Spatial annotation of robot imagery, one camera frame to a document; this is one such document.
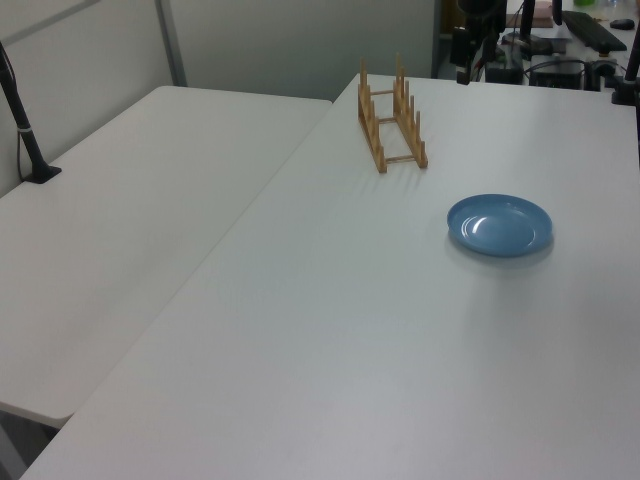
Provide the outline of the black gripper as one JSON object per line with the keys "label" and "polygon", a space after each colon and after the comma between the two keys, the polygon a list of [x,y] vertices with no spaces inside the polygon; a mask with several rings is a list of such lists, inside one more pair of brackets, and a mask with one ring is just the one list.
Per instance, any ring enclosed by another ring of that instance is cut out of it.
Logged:
{"label": "black gripper", "polygon": [[[480,63],[496,60],[500,31],[506,23],[505,0],[457,0],[458,10],[463,14],[467,29],[489,28],[481,32]],[[452,64],[456,67],[456,82],[469,84],[473,50],[471,35],[465,28],[455,28],[452,35]]]}

